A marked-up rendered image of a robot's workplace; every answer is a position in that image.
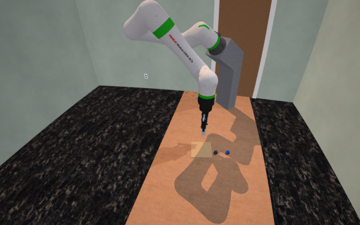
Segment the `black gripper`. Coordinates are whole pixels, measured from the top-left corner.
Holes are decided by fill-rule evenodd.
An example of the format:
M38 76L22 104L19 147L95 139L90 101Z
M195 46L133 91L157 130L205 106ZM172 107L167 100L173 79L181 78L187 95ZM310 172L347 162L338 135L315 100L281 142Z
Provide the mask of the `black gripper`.
M201 131L201 135L205 135L205 133L206 133L206 127L207 127L207 123L206 123L206 120L207 120L207 118L208 118L208 114L209 114L209 112L212 110L212 106L211 107L202 107L202 106L199 106L199 109L200 109L200 111L202 111L202 119L201 119L201 121L202 121L202 126L201 126L201 129L202 129L202 131ZM205 124L206 124L206 126L205 126Z

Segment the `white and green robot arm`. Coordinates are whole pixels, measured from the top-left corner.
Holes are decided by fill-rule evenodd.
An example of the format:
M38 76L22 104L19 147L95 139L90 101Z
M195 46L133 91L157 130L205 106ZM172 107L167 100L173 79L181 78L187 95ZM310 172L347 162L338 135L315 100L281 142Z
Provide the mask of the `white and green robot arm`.
M193 48L202 45L211 55L220 54L226 41L204 22L180 33L168 14L154 0L143 1L123 26L125 36L134 41L166 45L183 62L198 84L198 104L214 105L217 75L198 57Z

